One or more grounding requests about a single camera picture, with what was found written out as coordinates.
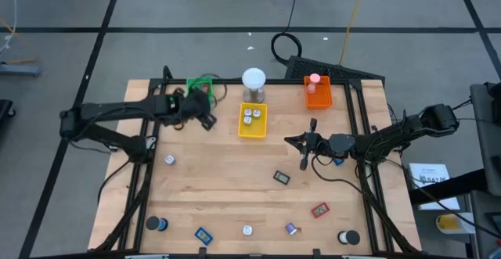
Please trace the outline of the black hourglass blue sand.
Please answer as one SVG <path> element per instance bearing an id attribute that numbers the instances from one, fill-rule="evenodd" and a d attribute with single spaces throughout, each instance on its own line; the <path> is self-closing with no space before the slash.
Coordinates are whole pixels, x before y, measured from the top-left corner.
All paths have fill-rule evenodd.
<path id="1" fill-rule="evenodd" d="M 146 228 L 151 231 L 162 232 L 168 228 L 168 220 L 157 216 L 151 216 L 146 221 Z"/>

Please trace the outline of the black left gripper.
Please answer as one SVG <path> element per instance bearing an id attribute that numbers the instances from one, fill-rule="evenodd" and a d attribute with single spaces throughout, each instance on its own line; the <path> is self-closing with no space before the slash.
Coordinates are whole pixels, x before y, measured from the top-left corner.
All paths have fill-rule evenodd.
<path id="1" fill-rule="evenodd" d="M 193 119 L 197 119 L 206 131 L 211 130 L 217 122 L 217 118 L 211 113 L 211 102 L 205 92 L 190 92 L 180 102 L 172 123 L 183 124 Z"/>

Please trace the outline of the grey cabinet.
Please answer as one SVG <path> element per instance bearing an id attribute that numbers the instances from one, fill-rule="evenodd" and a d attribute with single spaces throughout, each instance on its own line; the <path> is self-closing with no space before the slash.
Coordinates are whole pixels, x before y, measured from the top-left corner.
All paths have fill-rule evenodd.
<path id="1" fill-rule="evenodd" d="M 471 85 L 470 98 L 487 187 L 501 196 L 501 82 Z"/>

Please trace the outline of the white paper sheet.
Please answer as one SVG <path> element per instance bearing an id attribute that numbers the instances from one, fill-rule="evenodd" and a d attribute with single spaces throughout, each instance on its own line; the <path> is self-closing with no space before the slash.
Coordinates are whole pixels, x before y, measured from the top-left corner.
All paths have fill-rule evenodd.
<path id="1" fill-rule="evenodd" d="M 449 180 L 449 173 L 445 164 L 419 164 L 409 163 L 410 176 L 418 187 L 424 187 Z M 450 210 L 460 210 L 456 197 L 440 200 Z M 418 205 L 418 210 L 444 210 L 436 202 Z"/>

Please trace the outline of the black desk beam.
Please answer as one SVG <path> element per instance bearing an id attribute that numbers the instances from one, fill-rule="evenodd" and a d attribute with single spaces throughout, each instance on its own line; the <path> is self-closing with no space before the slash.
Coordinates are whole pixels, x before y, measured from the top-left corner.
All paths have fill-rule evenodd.
<path id="1" fill-rule="evenodd" d="M 488 191 L 484 169 L 472 171 L 436 184 L 417 187 L 409 191 L 409 198 L 411 204 L 424 204 L 465 195 L 472 191 Z"/>

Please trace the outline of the yellow white bottle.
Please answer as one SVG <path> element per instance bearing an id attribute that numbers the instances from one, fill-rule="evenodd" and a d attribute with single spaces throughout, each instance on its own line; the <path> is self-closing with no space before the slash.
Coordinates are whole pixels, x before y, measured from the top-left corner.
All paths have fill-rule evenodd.
<path id="1" fill-rule="evenodd" d="M 438 230 L 448 235 L 475 234 L 475 227 L 454 214 L 443 214 L 436 217 Z"/>

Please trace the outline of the black hourglass white sand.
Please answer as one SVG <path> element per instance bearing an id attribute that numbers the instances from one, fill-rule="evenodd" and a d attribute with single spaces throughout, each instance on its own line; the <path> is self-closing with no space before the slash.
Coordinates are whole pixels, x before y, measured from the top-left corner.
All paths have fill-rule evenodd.
<path id="1" fill-rule="evenodd" d="M 355 230 L 341 231 L 337 234 L 337 239 L 343 245 L 356 246 L 360 242 L 360 235 Z"/>

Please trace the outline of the grey stand foot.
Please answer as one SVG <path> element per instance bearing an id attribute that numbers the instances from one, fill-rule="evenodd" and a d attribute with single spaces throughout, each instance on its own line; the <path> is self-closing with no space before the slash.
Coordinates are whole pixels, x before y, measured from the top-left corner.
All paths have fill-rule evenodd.
<path id="1" fill-rule="evenodd" d="M 0 75 L 39 77 L 41 75 L 41 68 L 38 66 L 31 66 L 31 65 L 0 63 Z"/>

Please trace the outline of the black perforated panel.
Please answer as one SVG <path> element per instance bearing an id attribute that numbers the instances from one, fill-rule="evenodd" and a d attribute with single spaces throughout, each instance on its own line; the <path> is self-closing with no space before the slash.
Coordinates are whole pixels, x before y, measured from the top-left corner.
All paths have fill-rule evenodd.
<path id="1" fill-rule="evenodd" d="M 331 80 L 379 80 L 385 83 L 385 77 L 360 70 L 354 70 L 340 65 L 323 63 L 312 59 L 291 56 L 288 60 L 285 79 L 298 79 L 311 74 L 329 76 Z"/>

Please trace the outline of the orange plastic basket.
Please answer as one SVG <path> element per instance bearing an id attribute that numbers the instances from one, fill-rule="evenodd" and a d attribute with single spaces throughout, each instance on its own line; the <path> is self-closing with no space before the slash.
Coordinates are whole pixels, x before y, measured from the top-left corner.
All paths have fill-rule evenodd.
<path id="1" fill-rule="evenodd" d="M 321 80 L 316 86 L 316 92 L 311 94 L 307 92 L 309 76 L 304 76 L 306 107 L 312 110 L 331 107 L 333 105 L 333 96 L 330 87 L 330 78 L 328 76 L 320 76 Z"/>

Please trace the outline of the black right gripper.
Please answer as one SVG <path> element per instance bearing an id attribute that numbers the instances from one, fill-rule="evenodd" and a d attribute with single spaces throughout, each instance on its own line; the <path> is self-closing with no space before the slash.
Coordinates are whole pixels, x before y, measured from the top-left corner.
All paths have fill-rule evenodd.
<path id="1" fill-rule="evenodd" d="M 320 134 L 316 133 L 317 120 L 310 120 L 309 130 L 297 136 L 290 136 L 284 139 L 290 144 L 297 144 L 297 149 L 301 152 L 302 158 L 300 169 L 305 170 L 308 166 L 308 156 L 310 153 L 316 155 L 326 155 L 330 151 L 330 144 Z"/>

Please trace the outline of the yellow plastic basket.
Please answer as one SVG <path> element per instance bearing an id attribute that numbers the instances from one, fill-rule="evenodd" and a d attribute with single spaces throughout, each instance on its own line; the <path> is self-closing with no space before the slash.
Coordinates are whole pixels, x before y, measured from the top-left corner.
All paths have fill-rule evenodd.
<path id="1" fill-rule="evenodd" d="M 251 124 L 245 124 L 244 110 L 251 109 L 252 118 Z M 260 110 L 261 116 L 256 118 L 253 116 L 253 110 Z M 265 138 L 267 134 L 267 119 L 268 119 L 268 106 L 264 103 L 241 103 L 239 113 L 239 126 L 238 136 L 241 138 Z"/>

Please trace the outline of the green plastic basket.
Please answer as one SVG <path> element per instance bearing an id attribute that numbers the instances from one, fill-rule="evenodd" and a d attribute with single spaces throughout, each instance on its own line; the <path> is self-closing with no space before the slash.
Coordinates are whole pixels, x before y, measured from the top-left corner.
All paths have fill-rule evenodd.
<path id="1" fill-rule="evenodd" d="M 213 85 L 212 85 L 212 78 L 211 77 L 191 77 L 186 79 L 186 91 L 187 93 L 190 93 L 193 89 L 197 88 L 201 89 L 202 84 L 208 84 L 210 85 L 210 91 L 207 94 L 209 98 L 209 102 L 211 104 L 211 108 L 215 107 L 215 98 L 213 96 Z"/>

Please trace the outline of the white mushroom table lamp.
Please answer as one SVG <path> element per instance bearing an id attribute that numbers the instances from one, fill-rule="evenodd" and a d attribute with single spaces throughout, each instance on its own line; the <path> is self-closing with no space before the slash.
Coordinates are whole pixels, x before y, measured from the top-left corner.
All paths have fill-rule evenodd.
<path id="1" fill-rule="evenodd" d="M 247 69 L 242 75 L 244 101 L 246 103 L 263 103 L 265 99 L 263 91 L 265 82 L 266 76 L 261 69 L 257 67 Z"/>

